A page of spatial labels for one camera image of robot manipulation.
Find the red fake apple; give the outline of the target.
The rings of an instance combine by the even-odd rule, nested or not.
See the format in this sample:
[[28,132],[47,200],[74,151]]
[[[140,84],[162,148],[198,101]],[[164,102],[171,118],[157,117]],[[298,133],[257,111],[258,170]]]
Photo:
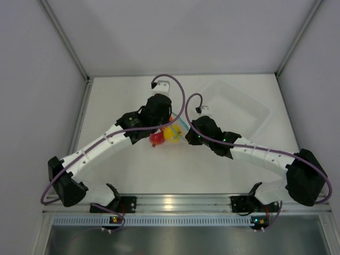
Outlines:
[[165,138],[162,132],[153,133],[149,136],[149,142],[152,147],[162,145],[165,142]]

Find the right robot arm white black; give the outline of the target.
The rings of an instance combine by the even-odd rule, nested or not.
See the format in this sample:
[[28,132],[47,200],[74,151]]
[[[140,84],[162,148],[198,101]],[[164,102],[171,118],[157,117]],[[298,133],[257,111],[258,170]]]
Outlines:
[[293,200],[312,207],[326,184],[326,173],[314,154],[306,149],[288,153],[257,146],[240,134],[222,131],[216,122],[202,116],[193,120],[185,135],[188,144],[205,145],[216,155],[241,160],[280,176],[272,182],[258,182],[246,196],[232,198],[234,212],[278,211],[276,202]]

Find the yellow fake apple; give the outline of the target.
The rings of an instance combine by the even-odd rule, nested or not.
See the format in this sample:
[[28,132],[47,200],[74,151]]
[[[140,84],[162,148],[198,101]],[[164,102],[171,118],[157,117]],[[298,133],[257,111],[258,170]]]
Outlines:
[[169,125],[164,128],[163,135],[165,141],[170,143],[178,143],[182,137],[182,131],[177,125]]

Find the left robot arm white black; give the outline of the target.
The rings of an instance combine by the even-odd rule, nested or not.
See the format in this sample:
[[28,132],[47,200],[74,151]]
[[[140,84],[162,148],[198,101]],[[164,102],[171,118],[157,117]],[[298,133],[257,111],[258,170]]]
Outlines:
[[109,130],[83,149],[63,159],[51,158],[47,163],[48,177],[63,206],[72,207],[83,201],[92,205],[92,213],[117,211],[121,203],[117,189],[109,183],[92,185],[87,176],[116,152],[148,138],[161,125],[168,123],[171,110],[172,101],[157,93],[139,110],[125,113]]

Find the clear zip top bag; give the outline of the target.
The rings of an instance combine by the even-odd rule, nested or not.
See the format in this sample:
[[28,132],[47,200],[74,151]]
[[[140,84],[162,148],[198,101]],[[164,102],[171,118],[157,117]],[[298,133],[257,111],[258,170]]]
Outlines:
[[152,147],[179,145],[187,143],[185,135],[189,131],[189,126],[181,117],[171,125],[163,127],[152,133],[148,140]]

